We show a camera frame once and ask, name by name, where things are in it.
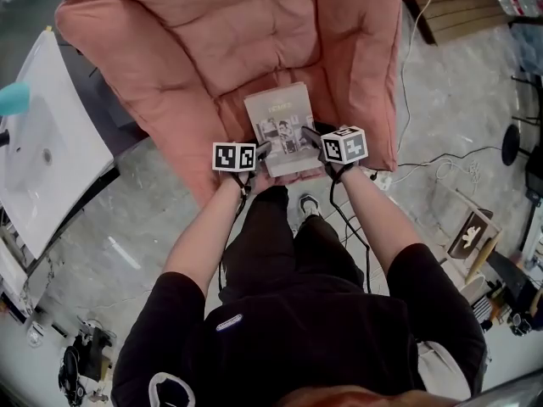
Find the person's grey sneaker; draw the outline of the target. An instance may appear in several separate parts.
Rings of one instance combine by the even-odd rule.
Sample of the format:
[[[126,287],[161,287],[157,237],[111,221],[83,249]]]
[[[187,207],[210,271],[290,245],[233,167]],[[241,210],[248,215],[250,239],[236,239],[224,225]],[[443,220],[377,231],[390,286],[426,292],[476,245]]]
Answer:
[[[319,201],[309,193],[304,193],[300,196],[299,209],[304,220],[308,220],[312,216],[322,216]]]

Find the person's black trousers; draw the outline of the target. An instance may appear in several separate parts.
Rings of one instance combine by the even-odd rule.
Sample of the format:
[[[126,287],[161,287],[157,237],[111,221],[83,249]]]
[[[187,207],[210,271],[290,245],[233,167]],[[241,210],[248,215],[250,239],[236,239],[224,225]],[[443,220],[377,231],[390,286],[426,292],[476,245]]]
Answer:
[[[288,223],[288,189],[273,186],[258,194],[238,236],[222,257],[226,286],[222,303],[260,295],[293,275],[325,275],[363,287],[363,273],[320,215],[309,215],[297,233]]]

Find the magazine with cover photos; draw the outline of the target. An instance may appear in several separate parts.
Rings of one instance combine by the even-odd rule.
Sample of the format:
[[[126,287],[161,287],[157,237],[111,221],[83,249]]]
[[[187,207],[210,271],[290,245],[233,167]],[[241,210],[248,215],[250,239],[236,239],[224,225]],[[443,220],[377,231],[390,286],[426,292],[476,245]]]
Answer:
[[[304,126],[315,128],[305,83],[249,95],[244,105],[257,141],[271,144],[271,152],[265,158],[270,176],[286,176],[321,166],[318,150],[302,134]]]

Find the pink cushioned armchair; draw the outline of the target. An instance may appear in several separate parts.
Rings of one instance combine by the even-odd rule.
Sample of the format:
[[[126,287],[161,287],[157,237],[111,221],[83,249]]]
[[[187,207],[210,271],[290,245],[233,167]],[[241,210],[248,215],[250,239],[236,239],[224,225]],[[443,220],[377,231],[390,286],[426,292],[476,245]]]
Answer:
[[[254,137],[244,99],[301,81],[317,122],[366,133],[395,170],[401,0],[64,0],[61,36],[206,204],[216,142]]]

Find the large clear water jug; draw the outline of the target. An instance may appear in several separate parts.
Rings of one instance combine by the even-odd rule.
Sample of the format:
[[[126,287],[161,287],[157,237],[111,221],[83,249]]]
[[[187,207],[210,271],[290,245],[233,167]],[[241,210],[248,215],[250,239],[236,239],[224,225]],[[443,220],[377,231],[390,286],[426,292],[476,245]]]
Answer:
[[[498,2],[504,13],[509,16],[543,17],[543,0],[498,0]]]

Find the person's right forearm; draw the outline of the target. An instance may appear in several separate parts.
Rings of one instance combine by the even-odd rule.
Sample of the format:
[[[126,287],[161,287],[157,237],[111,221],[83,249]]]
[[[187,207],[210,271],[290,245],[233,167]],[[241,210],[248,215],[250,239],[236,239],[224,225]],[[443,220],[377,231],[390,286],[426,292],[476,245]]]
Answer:
[[[387,274],[402,250],[422,240],[402,210],[360,169],[345,171],[340,180],[368,244]]]

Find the white sink dark vanity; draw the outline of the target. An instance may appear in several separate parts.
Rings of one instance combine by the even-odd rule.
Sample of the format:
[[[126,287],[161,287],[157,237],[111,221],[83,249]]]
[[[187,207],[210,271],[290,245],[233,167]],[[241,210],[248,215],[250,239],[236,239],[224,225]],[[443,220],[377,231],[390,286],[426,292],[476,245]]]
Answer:
[[[80,100],[51,31],[28,53],[18,81],[30,88],[26,113],[8,115],[0,131],[0,203],[34,258],[113,155]]]

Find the marble pattern counter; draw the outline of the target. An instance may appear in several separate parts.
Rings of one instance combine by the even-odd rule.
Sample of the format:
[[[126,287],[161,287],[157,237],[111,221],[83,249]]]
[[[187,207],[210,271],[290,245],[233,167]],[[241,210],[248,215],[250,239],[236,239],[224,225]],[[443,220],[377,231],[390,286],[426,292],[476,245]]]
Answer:
[[[56,250],[50,250],[27,279],[20,295],[24,309],[22,313],[26,318],[31,316],[42,295],[46,292],[63,265],[64,261],[59,256],[59,253]]]

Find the black floor fan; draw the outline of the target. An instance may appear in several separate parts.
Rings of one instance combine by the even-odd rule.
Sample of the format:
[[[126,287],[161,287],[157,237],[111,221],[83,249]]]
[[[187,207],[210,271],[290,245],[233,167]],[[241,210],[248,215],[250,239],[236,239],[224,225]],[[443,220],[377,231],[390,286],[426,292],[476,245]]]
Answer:
[[[512,165],[519,153],[522,153],[527,157],[531,155],[531,152],[520,147],[520,123],[537,127],[539,130],[539,141],[536,144],[536,147],[541,148],[543,144],[543,118],[541,116],[534,118],[520,118],[513,116],[512,120],[513,123],[507,127],[501,145],[501,161],[505,166]]]

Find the teal spray bottle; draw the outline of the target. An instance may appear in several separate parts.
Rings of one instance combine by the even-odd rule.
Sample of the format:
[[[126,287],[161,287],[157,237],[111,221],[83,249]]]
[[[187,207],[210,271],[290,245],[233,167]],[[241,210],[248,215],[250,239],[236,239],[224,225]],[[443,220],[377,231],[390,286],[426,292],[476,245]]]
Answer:
[[[0,89],[0,116],[24,114],[30,107],[30,88],[15,82]]]

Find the person's left forearm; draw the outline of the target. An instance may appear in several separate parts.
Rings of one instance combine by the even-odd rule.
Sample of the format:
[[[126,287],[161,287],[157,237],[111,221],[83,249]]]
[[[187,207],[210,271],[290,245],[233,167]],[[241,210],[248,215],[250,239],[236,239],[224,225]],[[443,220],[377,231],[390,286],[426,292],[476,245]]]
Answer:
[[[190,278],[207,293],[221,261],[238,212],[242,189],[226,175],[216,193],[176,240],[165,262],[165,272]]]

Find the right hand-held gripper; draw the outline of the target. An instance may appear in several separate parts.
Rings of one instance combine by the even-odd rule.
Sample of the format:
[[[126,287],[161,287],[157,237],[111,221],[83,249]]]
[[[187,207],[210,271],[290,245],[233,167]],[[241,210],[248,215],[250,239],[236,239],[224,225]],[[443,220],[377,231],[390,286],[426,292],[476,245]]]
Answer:
[[[368,157],[366,133],[359,127],[337,126],[315,121],[315,130],[301,127],[302,137],[318,151],[318,159],[333,181],[340,175]]]

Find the person's black t-shirt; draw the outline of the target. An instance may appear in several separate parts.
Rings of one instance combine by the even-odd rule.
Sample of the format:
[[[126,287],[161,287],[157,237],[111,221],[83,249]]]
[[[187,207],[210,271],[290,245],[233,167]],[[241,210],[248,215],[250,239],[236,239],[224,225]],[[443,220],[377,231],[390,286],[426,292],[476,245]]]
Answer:
[[[204,309],[189,277],[168,272],[120,351],[115,407],[150,407],[149,384],[163,373],[179,388],[174,405],[268,407],[302,387],[355,385],[382,395],[427,389],[418,350],[435,342],[481,391],[486,344],[468,301],[421,243],[402,250],[388,295],[344,279],[294,273],[263,291]]]

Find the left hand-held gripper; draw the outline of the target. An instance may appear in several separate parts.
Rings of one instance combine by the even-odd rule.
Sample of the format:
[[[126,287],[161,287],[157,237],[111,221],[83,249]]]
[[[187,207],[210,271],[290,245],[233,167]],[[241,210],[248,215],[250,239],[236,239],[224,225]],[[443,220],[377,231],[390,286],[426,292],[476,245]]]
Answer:
[[[219,173],[221,184],[234,180],[242,190],[250,190],[256,160],[263,161],[272,151],[272,143],[214,142],[212,170]]]

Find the wooden slat bench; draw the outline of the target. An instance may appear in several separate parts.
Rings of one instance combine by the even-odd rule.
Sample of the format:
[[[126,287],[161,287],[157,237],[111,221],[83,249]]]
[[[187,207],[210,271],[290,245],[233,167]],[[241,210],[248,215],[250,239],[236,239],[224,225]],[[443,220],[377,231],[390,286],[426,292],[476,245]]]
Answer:
[[[443,43],[473,33],[507,25],[498,0],[403,0],[417,29],[428,45]]]

